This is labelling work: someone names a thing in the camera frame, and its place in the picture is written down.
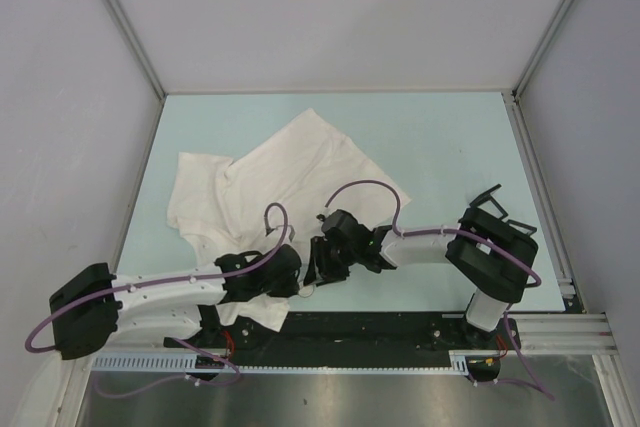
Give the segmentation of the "white t-shirt garment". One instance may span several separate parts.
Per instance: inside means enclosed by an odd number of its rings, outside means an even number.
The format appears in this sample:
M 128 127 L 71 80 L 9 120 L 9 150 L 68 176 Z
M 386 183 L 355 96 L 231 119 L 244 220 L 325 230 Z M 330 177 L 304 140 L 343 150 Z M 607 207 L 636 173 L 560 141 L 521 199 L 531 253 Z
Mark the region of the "white t-shirt garment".
M 411 199 L 350 137 L 308 109 L 244 157 L 182 152 L 167 223 L 195 251 L 198 264 L 223 254 L 274 246 L 287 218 L 302 262 L 319 234 L 317 213 L 331 200 L 375 227 Z

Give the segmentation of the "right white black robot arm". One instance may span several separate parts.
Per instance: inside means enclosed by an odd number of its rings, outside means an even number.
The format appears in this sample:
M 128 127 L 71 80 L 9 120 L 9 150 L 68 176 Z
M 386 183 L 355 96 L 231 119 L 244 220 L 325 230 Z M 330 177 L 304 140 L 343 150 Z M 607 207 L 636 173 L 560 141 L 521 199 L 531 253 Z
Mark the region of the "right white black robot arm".
M 303 284 L 344 281 L 355 264 L 379 274 L 448 263 L 475 286 L 461 323 L 462 338 L 473 348 L 484 348 L 496 338 L 505 312 L 522 300 L 526 289 L 541 284 L 533 271 L 538 250 L 517 222 L 479 207 L 467 208 L 454 228 L 405 232 L 392 225 L 369 229 L 339 209 L 322 219 L 321 234 L 310 241 Z

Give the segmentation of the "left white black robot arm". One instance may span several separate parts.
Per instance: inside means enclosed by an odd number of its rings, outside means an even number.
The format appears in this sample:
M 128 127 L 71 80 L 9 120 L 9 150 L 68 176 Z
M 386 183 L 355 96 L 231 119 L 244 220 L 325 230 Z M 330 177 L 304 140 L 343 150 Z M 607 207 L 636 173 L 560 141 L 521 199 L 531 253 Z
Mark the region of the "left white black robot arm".
M 175 282 L 158 275 L 117 276 L 107 264 L 93 264 L 50 297 L 54 348 L 73 360 L 109 344 L 141 346 L 168 338 L 207 347 L 239 319 L 277 332 L 299 290 L 301 267 L 288 244 L 267 254 L 226 254 L 178 273 Z

